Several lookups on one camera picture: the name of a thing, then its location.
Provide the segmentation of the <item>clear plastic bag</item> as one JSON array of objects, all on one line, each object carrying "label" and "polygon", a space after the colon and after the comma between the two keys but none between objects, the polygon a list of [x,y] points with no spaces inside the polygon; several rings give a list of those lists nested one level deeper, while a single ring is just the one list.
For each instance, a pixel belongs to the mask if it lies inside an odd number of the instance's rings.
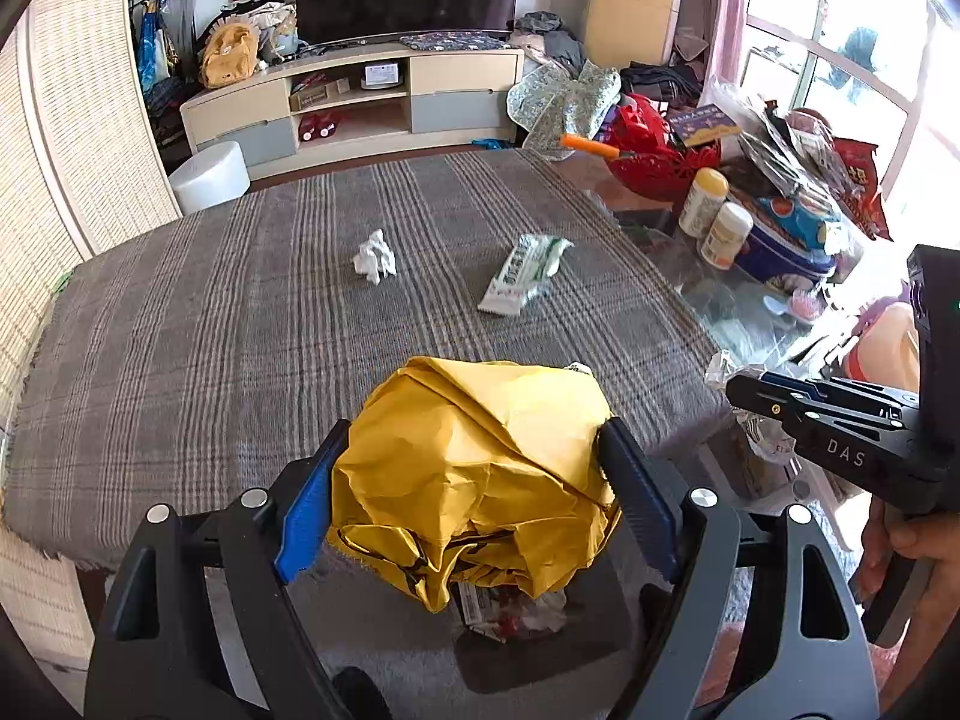
[{"label": "clear plastic bag", "polygon": [[760,380],[768,369],[761,364],[742,366],[731,351],[721,349],[709,361],[704,382],[711,390],[723,394],[732,408],[737,424],[747,436],[748,447],[766,463],[788,466],[794,460],[796,439],[789,436],[781,421],[773,416],[769,401],[757,401],[754,387],[747,385],[735,394],[727,393],[727,385],[736,377]]}]

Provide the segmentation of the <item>torn white carton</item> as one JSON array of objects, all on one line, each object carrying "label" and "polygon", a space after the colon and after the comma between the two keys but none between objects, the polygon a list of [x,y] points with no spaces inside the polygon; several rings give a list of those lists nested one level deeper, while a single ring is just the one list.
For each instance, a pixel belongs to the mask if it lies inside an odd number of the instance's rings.
[{"label": "torn white carton", "polygon": [[558,634],[568,624],[566,593],[547,592],[530,598],[516,587],[454,585],[455,601],[467,631],[509,644],[519,640],[544,639]]}]

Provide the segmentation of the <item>green white foil pouch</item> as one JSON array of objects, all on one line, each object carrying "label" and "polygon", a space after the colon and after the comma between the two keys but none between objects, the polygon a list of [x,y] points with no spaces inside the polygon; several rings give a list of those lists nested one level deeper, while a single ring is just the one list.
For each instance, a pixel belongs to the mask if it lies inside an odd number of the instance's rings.
[{"label": "green white foil pouch", "polygon": [[485,314],[516,317],[530,301],[545,293],[560,270],[563,255],[574,244],[547,234],[523,234],[477,305]]}]

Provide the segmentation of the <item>yellow envelope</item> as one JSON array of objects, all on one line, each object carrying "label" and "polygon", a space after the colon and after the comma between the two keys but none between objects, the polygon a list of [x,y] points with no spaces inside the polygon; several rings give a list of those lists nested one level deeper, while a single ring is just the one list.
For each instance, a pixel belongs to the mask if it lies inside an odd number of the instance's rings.
[{"label": "yellow envelope", "polygon": [[409,359],[348,429],[327,541],[432,613],[457,583],[558,592],[622,516],[596,450],[612,415],[581,364]]}]

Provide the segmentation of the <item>white tissue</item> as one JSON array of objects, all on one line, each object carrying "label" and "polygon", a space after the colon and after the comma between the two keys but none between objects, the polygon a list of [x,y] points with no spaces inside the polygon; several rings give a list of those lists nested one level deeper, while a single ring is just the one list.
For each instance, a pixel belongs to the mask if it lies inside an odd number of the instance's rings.
[{"label": "white tissue", "polygon": [[397,275],[394,251],[387,245],[381,229],[371,232],[370,237],[359,244],[352,264],[355,273],[371,284],[379,284],[384,278]]}]

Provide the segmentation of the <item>black trash bin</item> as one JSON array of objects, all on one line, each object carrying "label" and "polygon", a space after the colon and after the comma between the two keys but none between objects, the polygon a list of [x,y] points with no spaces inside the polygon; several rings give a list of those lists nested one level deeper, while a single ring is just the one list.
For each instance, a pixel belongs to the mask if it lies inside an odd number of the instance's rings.
[{"label": "black trash bin", "polygon": [[464,628],[455,663],[477,694],[539,683],[630,645],[631,617],[608,557],[539,598],[514,587],[459,583],[454,601]]}]

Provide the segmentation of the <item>blue snack bag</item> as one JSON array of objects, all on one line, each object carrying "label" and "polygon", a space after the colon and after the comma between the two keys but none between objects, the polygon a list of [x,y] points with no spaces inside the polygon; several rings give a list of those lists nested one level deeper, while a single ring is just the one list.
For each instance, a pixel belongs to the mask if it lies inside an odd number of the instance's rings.
[{"label": "blue snack bag", "polygon": [[827,206],[807,199],[761,197],[760,205],[776,226],[811,252],[835,255],[843,249],[844,227]]}]

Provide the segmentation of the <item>yellow capped white bottle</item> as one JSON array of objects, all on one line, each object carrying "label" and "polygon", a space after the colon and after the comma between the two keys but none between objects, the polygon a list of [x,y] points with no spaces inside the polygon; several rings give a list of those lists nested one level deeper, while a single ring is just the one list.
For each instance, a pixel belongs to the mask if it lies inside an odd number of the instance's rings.
[{"label": "yellow capped white bottle", "polygon": [[702,167],[695,174],[679,216],[679,227],[693,239],[703,239],[726,203],[729,182],[712,167]]}]

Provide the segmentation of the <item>red snack bag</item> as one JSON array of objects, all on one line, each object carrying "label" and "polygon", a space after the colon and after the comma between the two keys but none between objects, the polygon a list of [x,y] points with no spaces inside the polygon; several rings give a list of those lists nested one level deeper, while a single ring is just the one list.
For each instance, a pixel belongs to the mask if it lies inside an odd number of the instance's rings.
[{"label": "red snack bag", "polygon": [[843,161],[854,188],[844,195],[843,206],[854,224],[871,241],[891,241],[889,223],[882,203],[875,153],[877,145],[853,138],[836,138],[833,148]]}]

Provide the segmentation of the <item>red plastic basket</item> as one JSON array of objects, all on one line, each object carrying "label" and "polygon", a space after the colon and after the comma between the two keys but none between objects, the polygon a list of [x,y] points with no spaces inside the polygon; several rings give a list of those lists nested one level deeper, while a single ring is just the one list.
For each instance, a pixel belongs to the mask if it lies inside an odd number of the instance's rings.
[{"label": "red plastic basket", "polygon": [[604,142],[622,152],[608,161],[612,176],[631,192],[654,202],[680,206],[697,172],[721,164],[718,142],[677,145],[672,130],[646,96],[624,94],[605,124]]}]

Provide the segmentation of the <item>grey plaid tablecloth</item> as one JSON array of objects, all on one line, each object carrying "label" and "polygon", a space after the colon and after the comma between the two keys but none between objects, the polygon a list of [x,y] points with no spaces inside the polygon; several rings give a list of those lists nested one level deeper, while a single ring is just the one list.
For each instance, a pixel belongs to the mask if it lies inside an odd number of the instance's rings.
[{"label": "grey plaid tablecloth", "polygon": [[[376,229],[397,275],[371,284],[352,258]],[[520,316],[480,312],[523,234],[574,247]],[[580,362],[650,454],[726,418],[692,309],[601,202],[519,149],[277,185],[174,221],[169,239],[182,260],[156,273],[142,341],[132,535],[156,502],[213,511],[272,481],[413,356]]]}]

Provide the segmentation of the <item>floral green cloth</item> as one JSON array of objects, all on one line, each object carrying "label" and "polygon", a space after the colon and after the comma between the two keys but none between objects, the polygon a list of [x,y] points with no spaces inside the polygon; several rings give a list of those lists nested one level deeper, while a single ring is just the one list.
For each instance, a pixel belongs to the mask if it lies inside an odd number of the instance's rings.
[{"label": "floral green cloth", "polygon": [[527,132],[523,148],[556,163],[573,154],[562,145],[563,135],[592,140],[620,96],[622,77],[616,68],[587,60],[578,78],[571,78],[559,65],[540,65],[508,91],[506,112]]}]

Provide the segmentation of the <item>white round stool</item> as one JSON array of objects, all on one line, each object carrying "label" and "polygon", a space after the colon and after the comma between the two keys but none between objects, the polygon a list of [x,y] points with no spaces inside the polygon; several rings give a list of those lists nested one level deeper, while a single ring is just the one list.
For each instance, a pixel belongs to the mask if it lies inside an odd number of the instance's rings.
[{"label": "white round stool", "polygon": [[169,176],[184,215],[242,197],[251,187],[242,149],[236,142],[213,143]]}]

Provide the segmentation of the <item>bamboo folding screen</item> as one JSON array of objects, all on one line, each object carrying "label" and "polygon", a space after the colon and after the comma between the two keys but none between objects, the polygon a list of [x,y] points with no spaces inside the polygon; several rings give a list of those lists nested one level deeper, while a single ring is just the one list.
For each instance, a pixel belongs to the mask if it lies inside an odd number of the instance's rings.
[{"label": "bamboo folding screen", "polygon": [[133,424],[179,208],[149,132],[127,0],[16,0],[2,32],[2,606],[32,655],[86,667],[76,578],[132,535]]}]

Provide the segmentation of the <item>beige grey TV cabinet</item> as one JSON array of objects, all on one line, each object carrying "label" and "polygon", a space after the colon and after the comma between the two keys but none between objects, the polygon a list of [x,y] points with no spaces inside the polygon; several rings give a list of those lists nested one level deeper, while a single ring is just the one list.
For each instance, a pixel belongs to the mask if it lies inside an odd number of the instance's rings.
[{"label": "beige grey TV cabinet", "polygon": [[399,43],[329,50],[277,65],[244,82],[204,91],[181,106],[199,153],[241,145],[252,179],[419,149],[511,142],[508,91],[524,54],[413,50]]}]

